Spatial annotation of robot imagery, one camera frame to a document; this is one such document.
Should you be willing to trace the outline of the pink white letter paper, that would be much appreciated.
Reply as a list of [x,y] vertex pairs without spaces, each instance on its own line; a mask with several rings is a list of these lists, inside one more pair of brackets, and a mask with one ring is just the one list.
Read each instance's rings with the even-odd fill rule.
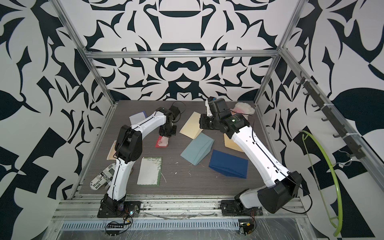
[[169,138],[159,136],[157,142],[156,142],[156,148],[166,148],[169,145]]

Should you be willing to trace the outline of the pale yellow envelope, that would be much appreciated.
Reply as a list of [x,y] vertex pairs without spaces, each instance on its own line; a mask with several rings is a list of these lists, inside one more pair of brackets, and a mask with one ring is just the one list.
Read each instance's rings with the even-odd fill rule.
[[190,118],[187,120],[185,125],[180,130],[182,135],[185,135],[191,139],[196,139],[197,136],[203,131],[200,128],[199,120],[201,118],[201,114],[197,112],[193,112]]

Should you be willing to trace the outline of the light blue envelope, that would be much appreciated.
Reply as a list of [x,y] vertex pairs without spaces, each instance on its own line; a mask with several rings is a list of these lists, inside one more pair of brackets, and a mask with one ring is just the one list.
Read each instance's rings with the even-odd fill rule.
[[211,151],[214,139],[200,133],[181,153],[181,157],[196,166]]

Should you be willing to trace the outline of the tan yellow envelope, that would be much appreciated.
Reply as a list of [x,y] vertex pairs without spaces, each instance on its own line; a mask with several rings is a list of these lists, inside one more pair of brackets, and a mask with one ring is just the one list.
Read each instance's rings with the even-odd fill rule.
[[229,137],[224,134],[224,144],[226,148],[238,151],[238,152],[244,152],[233,140],[229,139]]

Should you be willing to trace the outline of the white green-bordered letter paper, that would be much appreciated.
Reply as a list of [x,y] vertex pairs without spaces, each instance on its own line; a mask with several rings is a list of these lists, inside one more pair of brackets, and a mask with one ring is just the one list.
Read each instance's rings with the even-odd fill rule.
[[159,186],[162,170],[161,157],[142,158],[137,180],[139,186]]

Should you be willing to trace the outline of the dark blue envelope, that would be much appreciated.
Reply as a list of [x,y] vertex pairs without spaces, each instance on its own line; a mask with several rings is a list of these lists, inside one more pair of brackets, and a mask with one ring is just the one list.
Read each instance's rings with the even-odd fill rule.
[[248,160],[213,150],[209,167],[227,177],[246,179]]

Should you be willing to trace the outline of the cream letter paper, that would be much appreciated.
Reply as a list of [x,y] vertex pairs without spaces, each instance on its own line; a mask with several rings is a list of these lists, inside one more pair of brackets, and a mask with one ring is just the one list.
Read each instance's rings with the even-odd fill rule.
[[115,150],[116,142],[117,141],[113,142],[113,144],[111,146],[111,149],[110,149],[110,151],[108,153],[108,156],[107,156],[107,160],[108,161],[114,161],[116,159],[116,157],[115,157],[115,154],[116,154],[116,150]]

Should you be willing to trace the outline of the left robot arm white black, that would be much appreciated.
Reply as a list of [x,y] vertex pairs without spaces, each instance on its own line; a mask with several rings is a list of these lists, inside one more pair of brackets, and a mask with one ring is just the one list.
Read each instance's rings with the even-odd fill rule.
[[104,206],[114,212],[123,210],[128,179],[135,161],[142,155],[143,139],[156,129],[159,129],[161,137],[175,135],[177,127],[174,123],[180,115],[179,108],[172,105],[168,109],[156,109],[152,115],[135,125],[121,127],[115,145],[116,169],[102,201]]

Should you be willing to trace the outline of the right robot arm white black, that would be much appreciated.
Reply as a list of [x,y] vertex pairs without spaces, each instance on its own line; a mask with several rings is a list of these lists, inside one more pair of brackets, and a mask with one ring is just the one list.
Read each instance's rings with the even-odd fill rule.
[[203,130],[218,130],[234,141],[247,155],[261,175],[265,188],[245,190],[236,200],[242,209],[252,209],[260,203],[274,214],[298,195],[303,177],[289,171],[257,137],[249,121],[239,113],[233,114],[222,98],[210,97],[205,103],[207,113],[201,115]]

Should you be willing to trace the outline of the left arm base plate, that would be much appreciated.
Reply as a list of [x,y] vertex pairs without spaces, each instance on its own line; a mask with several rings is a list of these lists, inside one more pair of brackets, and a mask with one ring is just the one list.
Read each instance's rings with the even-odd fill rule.
[[142,202],[140,201],[125,201],[113,203],[111,201],[101,200],[97,217],[104,218],[123,218],[128,215],[134,216],[140,213]]

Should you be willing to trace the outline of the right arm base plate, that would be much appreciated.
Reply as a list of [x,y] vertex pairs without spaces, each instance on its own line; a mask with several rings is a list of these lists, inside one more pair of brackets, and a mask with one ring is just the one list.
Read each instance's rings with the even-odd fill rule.
[[240,201],[236,200],[222,200],[220,204],[222,215],[226,217],[237,217],[237,216],[263,216],[263,209],[261,207],[255,207],[246,209]]

